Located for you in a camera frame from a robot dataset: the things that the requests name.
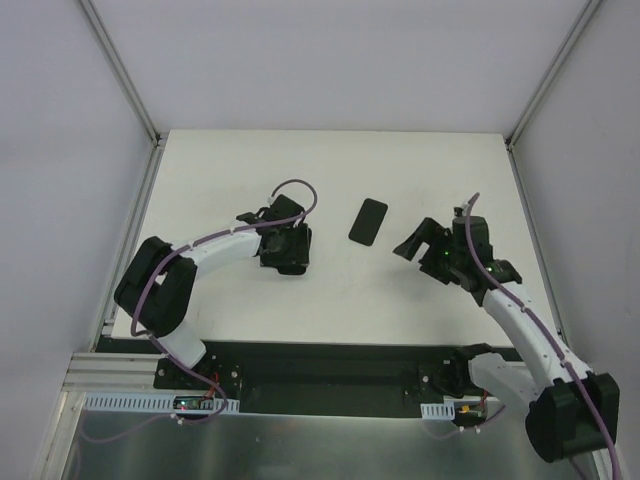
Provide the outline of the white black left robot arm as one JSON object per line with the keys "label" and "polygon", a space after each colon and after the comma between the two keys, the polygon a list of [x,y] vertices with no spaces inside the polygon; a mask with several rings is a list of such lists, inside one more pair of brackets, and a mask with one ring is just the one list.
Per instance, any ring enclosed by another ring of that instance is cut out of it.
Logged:
{"label": "white black left robot arm", "polygon": [[303,275],[310,263],[311,238],[304,208],[280,194],[258,212],[237,216],[231,230],[181,247],[157,236],[147,238],[119,281],[114,301],[163,353],[179,361],[179,380],[199,389],[209,382],[212,367],[203,359],[204,343],[185,320],[195,282],[252,257],[281,275]]}

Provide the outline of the black smartphone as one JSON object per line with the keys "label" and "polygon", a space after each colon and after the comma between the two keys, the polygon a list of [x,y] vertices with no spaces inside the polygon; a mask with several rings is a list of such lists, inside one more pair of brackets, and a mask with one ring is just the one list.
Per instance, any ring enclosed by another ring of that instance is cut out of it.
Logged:
{"label": "black smartphone", "polygon": [[360,245],[373,245],[388,212],[388,205],[378,200],[366,198],[348,233],[348,238]]}

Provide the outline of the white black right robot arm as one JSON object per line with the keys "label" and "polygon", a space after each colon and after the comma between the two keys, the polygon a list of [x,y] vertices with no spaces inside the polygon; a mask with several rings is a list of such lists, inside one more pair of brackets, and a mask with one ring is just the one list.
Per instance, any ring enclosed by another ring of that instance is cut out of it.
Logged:
{"label": "white black right robot arm", "polygon": [[597,374],[552,333],[533,307],[521,275],[497,259],[486,220],[464,208],[450,226],[425,218],[394,254],[421,272],[468,292],[506,334],[527,370],[509,366],[487,344],[459,347],[431,378],[437,391],[460,398],[481,389],[520,415],[530,444],[548,463],[615,450],[620,389]]}

